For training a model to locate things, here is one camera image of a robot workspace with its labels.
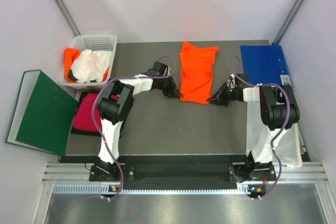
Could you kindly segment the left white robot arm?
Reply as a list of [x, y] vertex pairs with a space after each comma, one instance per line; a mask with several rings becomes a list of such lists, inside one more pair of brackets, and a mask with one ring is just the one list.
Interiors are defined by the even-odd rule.
[[118, 163], [119, 138], [123, 123], [133, 106], [134, 96], [151, 90], [161, 90], [166, 98], [181, 98], [171, 74], [161, 76], [148, 73], [134, 77], [113, 78], [96, 97], [91, 117], [101, 135], [101, 147], [95, 167], [107, 180], [123, 180], [123, 171]]

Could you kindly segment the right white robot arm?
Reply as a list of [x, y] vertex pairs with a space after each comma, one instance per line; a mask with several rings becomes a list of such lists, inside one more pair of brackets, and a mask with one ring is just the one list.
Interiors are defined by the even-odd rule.
[[275, 175], [272, 174], [273, 151], [284, 134], [300, 119], [291, 85], [248, 87], [243, 83], [225, 82], [207, 99], [211, 104], [224, 106], [228, 106], [230, 101], [257, 102], [264, 125], [256, 145], [246, 156], [245, 164], [232, 166], [232, 180], [242, 183], [247, 179], [275, 179]]

